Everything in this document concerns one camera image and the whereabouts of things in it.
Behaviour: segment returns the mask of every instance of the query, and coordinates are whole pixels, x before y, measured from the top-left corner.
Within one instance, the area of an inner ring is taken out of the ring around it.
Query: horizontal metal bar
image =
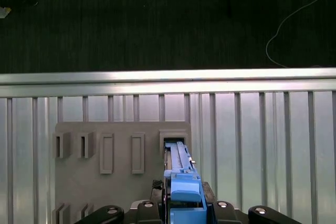
[[[267,92],[267,91],[330,91],[336,81],[322,80],[263,80],[263,81],[202,81],[149,83],[97,83],[58,85],[0,86],[0,98],[59,97],[112,94]]]
[[[139,81],[331,79],[336,68],[0,74],[0,85]]]

